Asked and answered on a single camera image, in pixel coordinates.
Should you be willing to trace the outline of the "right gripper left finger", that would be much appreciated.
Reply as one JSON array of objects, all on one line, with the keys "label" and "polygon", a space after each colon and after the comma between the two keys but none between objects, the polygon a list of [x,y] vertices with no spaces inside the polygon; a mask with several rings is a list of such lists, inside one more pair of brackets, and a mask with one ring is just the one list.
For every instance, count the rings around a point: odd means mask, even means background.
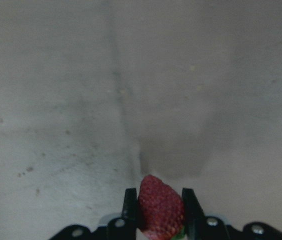
[{"label": "right gripper left finger", "polygon": [[136,188],[127,188],[125,190],[121,216],[128,220],[134,229],[138,228],[140,213]]}]

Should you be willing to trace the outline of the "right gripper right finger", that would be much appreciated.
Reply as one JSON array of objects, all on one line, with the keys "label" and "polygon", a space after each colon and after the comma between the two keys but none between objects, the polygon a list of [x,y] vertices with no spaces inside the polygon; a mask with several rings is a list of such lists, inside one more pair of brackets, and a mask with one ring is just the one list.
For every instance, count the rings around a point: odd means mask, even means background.
[{"label": "right gripper right finger", "polygon": [[205,214],[195,192],[192,188],[183,188],[181,196],[184,204],[186,236],[201,237]]}]

